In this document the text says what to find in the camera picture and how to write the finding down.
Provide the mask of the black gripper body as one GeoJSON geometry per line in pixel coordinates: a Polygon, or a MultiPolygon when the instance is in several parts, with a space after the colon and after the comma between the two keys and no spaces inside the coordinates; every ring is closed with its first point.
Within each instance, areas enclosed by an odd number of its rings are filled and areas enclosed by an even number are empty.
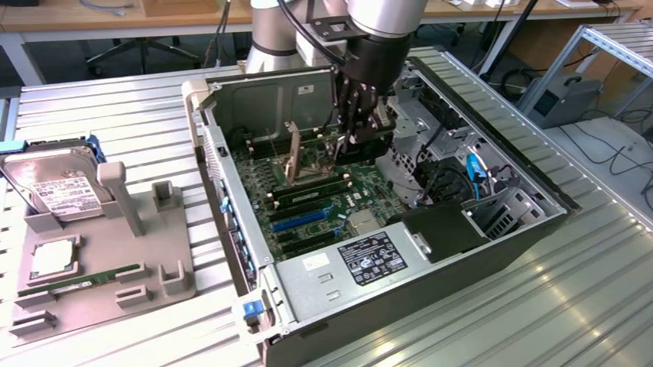
{"type": "Polygon", "coordinates": [[[348,39],[340,68],[343,74],[385,92],[399,77],[409,43],[409,34],[397,38],[367,35],[348,39]]]}

